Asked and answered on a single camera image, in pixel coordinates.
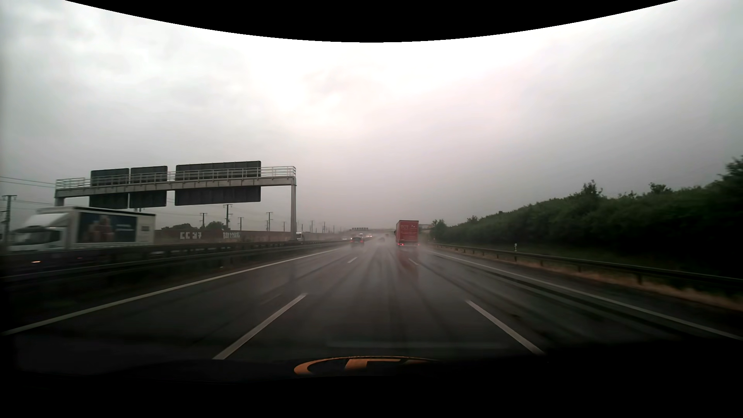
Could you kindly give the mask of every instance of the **white dashed line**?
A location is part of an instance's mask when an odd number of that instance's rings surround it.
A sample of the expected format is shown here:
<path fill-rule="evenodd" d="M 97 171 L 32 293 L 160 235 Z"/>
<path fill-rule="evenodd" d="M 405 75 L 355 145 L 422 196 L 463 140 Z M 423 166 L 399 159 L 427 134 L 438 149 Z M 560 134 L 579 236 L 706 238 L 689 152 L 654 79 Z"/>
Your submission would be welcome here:
<path fill-rule="evenodd" d="M 550 283 L 550 282 L 548 282 L 546 280 L 535 279 L 533 277 L 524 276 L 523 274 L 513 273 L 512 271 L 496 269 L 495 267 L 487 266 L 485 264 L 475 263 L 473 261 L 464 260 L 464 259 L 457 258 L 457 257 L 451 257 L 451 256 L 440 254 L 440 253 L 437 253 L 437 252 L 434 252 L 434 251 L 430 251 L 430 252 L 432 254 L 436 254 L 436 255 L 441 256 L 441 257 L 446 257 L 446 258 L 451 258 L 451 259 L 454 259 L 454 260 L 464 261 L 465 263 L 474 264 L 475 266 L 481 266 L 481 267 L 485 267 L 487 269 L 491 269 L 491 270 L 495 270 L 495 271 L 502 271 L 503 273 L 509 274 L 511 276 L 517 276 L 517 277 L 521 277 L 521 278 L 524 278 L 524 279 L 527 279 L 527 280 L 531 280 L 533 282 L 545 284 L 545 285 L 548 285 L 548 286 L 557 287 L 558 289 L 568 290 L 570 292 L 575 292 L 575 293 L 577 293 L 579 295 L 589 296 L 590 298 L 595 298 L 595 299 L 598 299 L 598 300 L 603 300 L 605 302 L 614 303 L 614 304 L 617 304 L 619 306 L 624 306 L 626 308 L 634 309 L 634 310 L 639 311 L 639 312 L 644 312 L 644 313 L 649 314 L 649 315 L 654 315 L 654 316 L 657 316 L 659 318 L 667 319 L 669 321 L 674 321 L 674 322 L 677 322 L 679 324 L 687 325 L 687 326 L 692 327 L 692 328 L 703 329 L 704 331 L 711 332 L 712 334 L 722 335 L 724 337 L 728 337 L 728 338 L 732 338 L 732 339 L 735 339 L 735 340 L 742 340 L 743 341 L 743 337 L 741 337 L 739 335 L 730 334 L 729 332 L 721 331 L 719 329 L 714 329 L 714 328 L 706 327 L 704 325 L 695 324 L 693 322 L 685 321 L 685 320 L 679 319 L 679 318 L 674 318 L 672 316 L 664 315 L 662 313 L 653 312 L 653 311 L 648 310 L 648 309 L 640 308 L 639 306 L 630 305 L 629 303 L 624 303 L 624 302 L 620 302 L 618 300 L 604 298 L 602 296 L 593 295 L 593 294 L 587 293 L 587 292 L 581 292 L 580 290 L 571 289 L 571 288 L 569 288 L 567 286 L 561 286 L 559 284 Z"/>
<path fill-rule="evenodd" d="M 248 331 L 247 334 L 245 334 L 242 337 L 240 337 L 239 340 L 233 342 L 229 347 L 227 347 L 224 350 L 222 350 L 221 353 L 217 354 L 214 357 L 214 360 L 224 360 L 224 359 L 226 359 L 228 356 L 230 356 L 230 354 L 234 353 L 235 351 L 237 351 L 238 348 L 242 347 L 243 344 L 247 343 L 252 337 L 255 337 L 256 334 L 258 334 L 259 332 L 261 332 L 262 329 L 264 329 L 265 327 L 268 327 L 268 325 L 270 323 L 274 322 L 284 312 L 288 311 L 289 308 L 291 308 L 292 306 L 296 305 L 296 303 L 299 302 L 300 300 L 304 299 L 305 296 L 307 296 L 307 294 L 306 293 L 302 293 L 301 295 L 297 296 L 296 299 L 294 299 L 291 302 L 289 302 L 286 306 L 284 306 L 283 308 L 281 308 L 278 311 L 274 312 L 273 315 L 271 315 L 270 317 L 268 317 L 268 319 L 266 319 L 265 321 L 261 322 L 257 327 L 251 329 L 250 331 Z"/>
<path fill-rule="evenodd" d="M 44 325 L 53 324 L 53 323 L 59 322 L 59 321 L 64 321 L 65 319 L 74 318 L 76 316 L 84 315 L 84 314 L 90 313 L 90 312 L 100 311 L 101 309 L 110 308 L 112 306 L 121 305 L 123 303 L 132 302 L 134 300 L 149 298 L 150 296 L 155 296 L 155 295 L 159 295 L 159 294 L 162 294 L 162 293 L 171 292 L 173 290 L 182 289 L 184 287 L 194 286 L 194 285 L 197 285 L 197 284 L 209 282 L 211 280 L 217 280 L 217 279 L 221 279 L 223 277 L 234 276 L 235 274 L 245 273 L 246 271 L 263 269 L 264 267 L 275 266 L 276 264 L 281 264 L 281 263 L 288 263 L 290 261 L 299 260 L 300 258 L 312 257 L 314 255 L 325 254 L 325 253 L 329 253 L 331 251 L 336 251 L 336 250 L 338 250 L 338 248 L 336 248 L 334 250 L 322 251 L 322 252 L 315 253 L 315 254 L 303 255 L 301 257 L 290 258 L 289 260 L 283 260 L 283 261 L 279 261 L 279 262 L 276 262 L 276 263 L 264 264 L 263 266 L 252 267 L 251 269 L 245 269 L 245 270 L 235 271 L 233 273 L 227 273 L 227 274 L 223 274 L 221 276 L 210 277 L 208 279 L 203 279 L 203 280 L 199 280 L 199 281 L 195 281 L 195 282 L 191 282 L 191 283 L 186 283 L 186 284 L 182 284 L 180 286 L 175 286 L 175 287 L 170 287 L 168 289 L 158 290 L 156 292 L 151 292 L 151 293 L 147 293 L 147 294 L 144 294 L 144 295 L 134 296 L 133 298 L 117 300 L 116 302 L 106 303 L 105 305 L 94 306 L 92 308 L 83 309 L 82 311 L 72 312 L 72 313 L 69 313 L 67 315 L 62 315 L 62 316 L 58 316 L 58 317 L 55 317 L 55 318 L 50 318 L 50 319 L 47 319 L 47 320 L 44 320 L 44 321 L 35 322 L 33 324 L 24 325 L 23 327 L 9 329 L 8 331 L 4 331 L 2 333 L 2 335 L 5 336 L 5 335 L 10 335 L 10 334 L 16 334 L 18 332 L 26 331 L 26 330 L 37 328 L 37 327 L 43 327 Z"/>
<path fill-rule="evenodd" d="M 486 311 L 485 309 L 482 309 L 480 306 L 477 306 L 471 300 L 467 300 L 467 304 L 475 308 L 475 311 L 480 312 L 482 316 L 489 319 L 490 322 L 494 323 L 495 325 L 503 329 L 508 335 L 512 336 L 514 340 L 520 342 L 524 347 L 528 348 L 529 351 L 531 351 L 532 353 L 537 354 L 537 355 L 542 355 L 545 353 L 544 351 L 541 351 L 536 345 L 530 343 L 529 340 L 522 337 L 519 333 L 512 330 L 508 325 L 503 324 L 498 318 L 492 316 L 488 311 Z"/>

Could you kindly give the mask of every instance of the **highway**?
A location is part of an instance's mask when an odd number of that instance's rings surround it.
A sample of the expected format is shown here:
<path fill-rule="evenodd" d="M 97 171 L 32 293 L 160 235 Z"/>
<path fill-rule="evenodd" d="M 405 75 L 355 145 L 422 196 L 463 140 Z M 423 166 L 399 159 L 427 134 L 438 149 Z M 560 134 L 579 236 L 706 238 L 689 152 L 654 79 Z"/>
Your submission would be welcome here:
<path fill-rule="evenodd" d="M 267 264 L 3 338 L 23 370 L 94 374 L 199 358 L 447 360 L 743 335 L 740 312 L 423 246 L 416 255 L 389 238 Z"/>

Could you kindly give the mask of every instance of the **cloud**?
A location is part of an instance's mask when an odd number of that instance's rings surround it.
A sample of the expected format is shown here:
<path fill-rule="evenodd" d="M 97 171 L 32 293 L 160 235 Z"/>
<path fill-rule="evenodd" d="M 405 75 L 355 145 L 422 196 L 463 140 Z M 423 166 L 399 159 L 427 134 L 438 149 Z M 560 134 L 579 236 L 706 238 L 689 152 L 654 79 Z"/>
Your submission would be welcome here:
<path fill-rule="evenodd" d="M 456 223 L 590 179 L 610 193 L 704 183 L 743 153 L 735 1 L 399 44 L 219 33 L 57 1 L 5 8 L 3 176 L 261 160 L 297 167 L 300 222 L 389 226 Z M 282 188 L 234 207 L 257 229 L 288 209 Z M 163 225 L 224 217 L 160 211 Z"/>

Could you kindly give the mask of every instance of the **box truck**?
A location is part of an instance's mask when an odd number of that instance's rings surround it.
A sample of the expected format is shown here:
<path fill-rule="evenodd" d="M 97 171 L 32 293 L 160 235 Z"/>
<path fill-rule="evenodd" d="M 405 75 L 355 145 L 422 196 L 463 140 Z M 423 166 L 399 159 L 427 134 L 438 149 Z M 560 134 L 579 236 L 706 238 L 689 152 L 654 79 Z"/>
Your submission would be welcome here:
<path fill-rule="evenodd" d="M 398 221 L 395 228 L 395 242 L 400 249 L 417 249 L 418 243 L 418 221 Z"/>
<path fill-rule="evenodd" d="M 10 234 L 9 249 L 61 251 L 155 244 L 155 215 L 80 206 L 38 209 Z"/>

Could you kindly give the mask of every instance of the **overhead sign gantry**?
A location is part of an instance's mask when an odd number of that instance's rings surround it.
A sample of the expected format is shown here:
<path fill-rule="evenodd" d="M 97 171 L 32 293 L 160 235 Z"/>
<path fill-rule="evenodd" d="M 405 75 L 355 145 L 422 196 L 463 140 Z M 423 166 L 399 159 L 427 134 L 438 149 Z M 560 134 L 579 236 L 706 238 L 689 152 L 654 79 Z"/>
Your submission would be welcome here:
<path fill-rule="evenodd" d="M 260 161 L 181 164 L 91 171 L 88 179 L 56 181 L 54 205 L 65 198 L 90 196 L 94 208 L 160 208 L 168 190 L 175 205 L 212 205 L 261 201 L 261 187 L 291 186 L 291 232 L 296 233 L 296 168 L 261 167 Z"/>

